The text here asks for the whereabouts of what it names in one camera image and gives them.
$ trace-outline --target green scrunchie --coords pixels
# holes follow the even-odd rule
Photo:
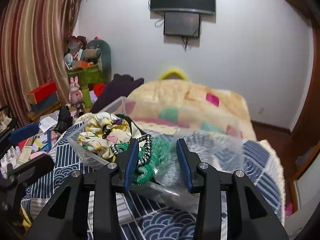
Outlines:
[[[126,143],[120,143],[116,146],[116,149],[120,154],[121,152],[124,152],[128,149],[128,145]],[[170,143],[167,140],[152,138],[151,156],[149,162],[142,167],[136,167],[136,178],[133,182],[137,185],[142,185],[150,181],[153,178],[153,169],[169,161],[169,149]],[[144,157],[145,151],[145,147],[142,147],[141,151],[139,151],[138,159],[142,159]]]

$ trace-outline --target blue box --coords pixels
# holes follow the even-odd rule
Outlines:
[[[40,112],[52,106],[56,102],[58,102],[58,94],[57,92],[53,92],[51,95],[49,95],[47,98],[42,100],[40,103],[30,104],[30,106],[33,112],[35,112],[36,114],[39,114]]]

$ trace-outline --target striped curtain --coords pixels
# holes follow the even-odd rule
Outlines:
[[[73,32],[81,0],[10,0],[0,20],[0,105],[18,124],[30,122],[25,95],[55,81],[61,104],[68,101],[65,40]]]

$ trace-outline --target bunny ears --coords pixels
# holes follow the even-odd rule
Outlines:
[[[73,77],[70,78],[71,83],[78,83],[78,77],[75,77],[75,80],[73,80]]]

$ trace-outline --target baseboard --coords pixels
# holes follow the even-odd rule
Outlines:
[[[252,124],[257,125],[257,126],[269,128],[269,129],[280,131],[280,132],[285,132],[289,135],[291,134],[291,131],[288,128],[279,127],[279,126],[264,123],[264,122],[257,122],[257,121],[253,121],[253,120],[251,120],[251,122],[252,122]]]

